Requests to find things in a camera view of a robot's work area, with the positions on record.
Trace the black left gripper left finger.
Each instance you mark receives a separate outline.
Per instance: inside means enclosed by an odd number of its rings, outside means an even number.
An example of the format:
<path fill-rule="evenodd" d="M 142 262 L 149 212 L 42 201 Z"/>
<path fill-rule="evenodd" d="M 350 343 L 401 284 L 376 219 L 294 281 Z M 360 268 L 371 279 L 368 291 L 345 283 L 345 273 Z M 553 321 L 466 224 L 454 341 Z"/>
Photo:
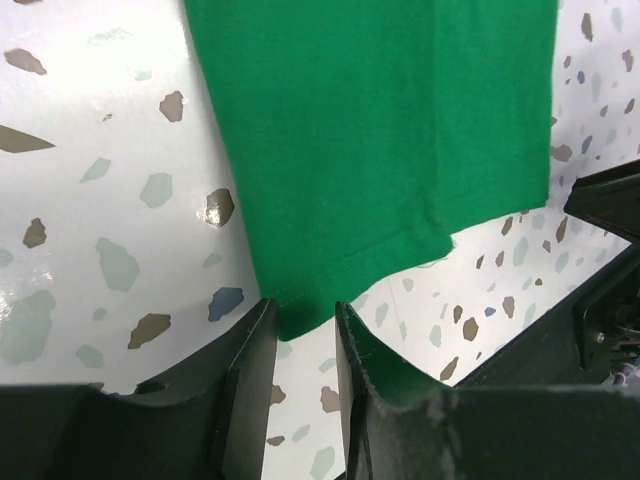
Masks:
<path fill-rule="evenodd" d="M 4 479 L 258 479 L 276 303 L 129 395 L 89 384 L 1 389 Z"/>

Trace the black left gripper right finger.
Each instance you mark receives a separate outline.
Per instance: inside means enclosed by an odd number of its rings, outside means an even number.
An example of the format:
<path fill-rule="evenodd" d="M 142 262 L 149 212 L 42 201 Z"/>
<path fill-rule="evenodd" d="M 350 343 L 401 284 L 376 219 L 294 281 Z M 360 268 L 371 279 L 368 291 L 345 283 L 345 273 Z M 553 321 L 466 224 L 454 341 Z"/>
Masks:
<path fill-rule="evenodd" d="M 348 479 L 635 479 L 639 396 L 587 385 L 452 388 L 335 306 Z"/>

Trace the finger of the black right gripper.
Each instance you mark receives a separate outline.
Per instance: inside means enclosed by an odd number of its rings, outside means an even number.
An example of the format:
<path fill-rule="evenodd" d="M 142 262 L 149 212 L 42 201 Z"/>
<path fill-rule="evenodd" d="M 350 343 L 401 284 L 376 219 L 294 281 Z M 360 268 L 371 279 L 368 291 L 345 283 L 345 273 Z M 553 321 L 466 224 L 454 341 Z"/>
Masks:
<path fill-rule="evenodd" d="M 578 178 L 564 212 L 639 243 L 639 164 L 634 160 Z"/>

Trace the green t shirt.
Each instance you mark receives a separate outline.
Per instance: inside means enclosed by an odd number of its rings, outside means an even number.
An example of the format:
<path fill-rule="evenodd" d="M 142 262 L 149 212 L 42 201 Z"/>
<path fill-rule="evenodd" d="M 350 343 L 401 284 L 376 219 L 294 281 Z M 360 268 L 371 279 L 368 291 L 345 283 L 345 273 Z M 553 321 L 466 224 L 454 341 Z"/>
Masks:
<path fill-rule="evenodd" d="M 548 197 L 554 1 L 189 1 L 284 341 Z"/>

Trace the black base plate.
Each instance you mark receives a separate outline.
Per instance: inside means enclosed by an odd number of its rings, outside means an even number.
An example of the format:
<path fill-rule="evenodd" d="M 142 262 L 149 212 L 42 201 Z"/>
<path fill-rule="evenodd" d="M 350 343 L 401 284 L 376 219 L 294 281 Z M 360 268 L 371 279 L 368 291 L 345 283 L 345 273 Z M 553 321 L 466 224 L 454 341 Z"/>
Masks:
<path fill-rule="evenodd" d="M 639 337 L 639 247 L 632 245 L 461 380 L 460 387 L 597 384 L 611 352 Z"/>

